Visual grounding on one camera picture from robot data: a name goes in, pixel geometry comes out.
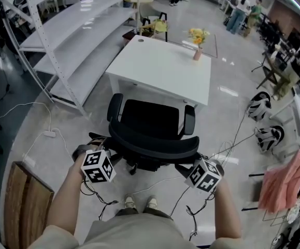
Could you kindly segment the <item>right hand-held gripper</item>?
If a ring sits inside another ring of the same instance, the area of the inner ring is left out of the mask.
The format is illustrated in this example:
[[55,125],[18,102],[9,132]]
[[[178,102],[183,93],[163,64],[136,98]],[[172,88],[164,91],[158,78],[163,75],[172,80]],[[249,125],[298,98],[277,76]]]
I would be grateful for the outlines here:
[[190,168],[176,164],[175,169],[185,178],[185,184],[205,192],[213,191],[224,176],[222,165],[215,159],[200,158]]

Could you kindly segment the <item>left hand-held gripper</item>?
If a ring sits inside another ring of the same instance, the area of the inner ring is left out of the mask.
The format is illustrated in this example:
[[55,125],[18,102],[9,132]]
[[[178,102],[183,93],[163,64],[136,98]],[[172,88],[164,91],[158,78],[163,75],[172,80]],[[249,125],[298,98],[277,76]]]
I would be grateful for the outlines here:
[[89,132],[89,137],[88,145],[79,145],[72,158],[76,161],[80,155],[84,155],[81,170],[92,184],[111,182],[116,171],[104,150],[106,137],[93,132]]

